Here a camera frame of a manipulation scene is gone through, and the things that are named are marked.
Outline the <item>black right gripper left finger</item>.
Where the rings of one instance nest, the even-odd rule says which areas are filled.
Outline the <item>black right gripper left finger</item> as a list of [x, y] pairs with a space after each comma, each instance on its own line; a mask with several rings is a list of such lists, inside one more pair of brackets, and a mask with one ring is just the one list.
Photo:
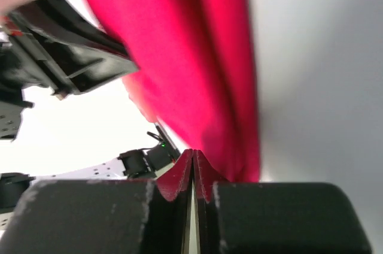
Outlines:
[[155, 180], [46, 180], [18, 201], [2, 253], [187, 253], [193, 152]]

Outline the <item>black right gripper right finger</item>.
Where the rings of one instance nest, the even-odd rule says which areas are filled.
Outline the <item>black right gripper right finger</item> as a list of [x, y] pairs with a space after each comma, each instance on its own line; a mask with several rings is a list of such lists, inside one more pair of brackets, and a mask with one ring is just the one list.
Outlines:
[[371, 253], [345, 192], [324, 182], [231, 183], [193, 153], [200, 253]]

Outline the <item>crimson red t-shirt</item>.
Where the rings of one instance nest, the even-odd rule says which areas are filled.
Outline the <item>crimson red t-shirt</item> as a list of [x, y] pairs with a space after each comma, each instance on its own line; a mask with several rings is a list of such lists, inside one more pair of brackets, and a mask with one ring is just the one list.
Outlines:
[[231, 182], [256, 182], [260, 146], [247, 0], [87, 0], [139, 71], [123, 81], [146, 113]]

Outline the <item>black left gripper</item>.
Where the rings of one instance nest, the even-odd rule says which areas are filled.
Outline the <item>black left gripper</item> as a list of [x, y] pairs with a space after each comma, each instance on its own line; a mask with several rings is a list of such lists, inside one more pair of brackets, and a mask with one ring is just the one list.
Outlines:
[[67, 0], [35, 0], [4, 16], [1, 98], [31, 86], [81, 95], [135, 73], [122, 43], [89, 23]]

